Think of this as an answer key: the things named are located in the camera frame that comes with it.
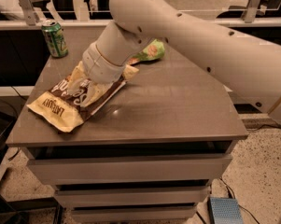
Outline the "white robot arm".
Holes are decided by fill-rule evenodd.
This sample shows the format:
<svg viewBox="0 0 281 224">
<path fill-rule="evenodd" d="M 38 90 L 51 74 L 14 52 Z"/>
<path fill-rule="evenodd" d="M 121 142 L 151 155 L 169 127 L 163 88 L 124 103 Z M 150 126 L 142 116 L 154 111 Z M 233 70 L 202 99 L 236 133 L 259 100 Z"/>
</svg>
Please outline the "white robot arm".
<svg viewBox="0 0 281 224">
<path fill-rule="evenodd" d="M 169 46 L 281 125 L 281 46 L 177 11 L 164 0 L 109 0 L 113 20 L 82 56 L 96 83 L 119 79 L 153 39 Z"/>
</svg>

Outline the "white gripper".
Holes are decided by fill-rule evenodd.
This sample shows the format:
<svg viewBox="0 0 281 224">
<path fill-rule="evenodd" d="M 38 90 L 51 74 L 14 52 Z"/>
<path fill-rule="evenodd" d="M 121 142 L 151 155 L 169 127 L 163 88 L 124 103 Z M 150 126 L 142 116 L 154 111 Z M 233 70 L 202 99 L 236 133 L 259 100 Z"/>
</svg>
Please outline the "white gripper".
<svg viewBox="0 0 281 224">
<path fill-rule="evenodd" d="M 80 89 L 87 89 L 86 98 L 80 104 L 81 107 L 86 107 L 101 98 L 111 88 L 112 83 L 120 78 L 123 70 L 123 66 L 109 62 L 93 42 L 83 52 L 82 62 L 73 69 L 67 91 L 74 95 Z"/>
</svg>

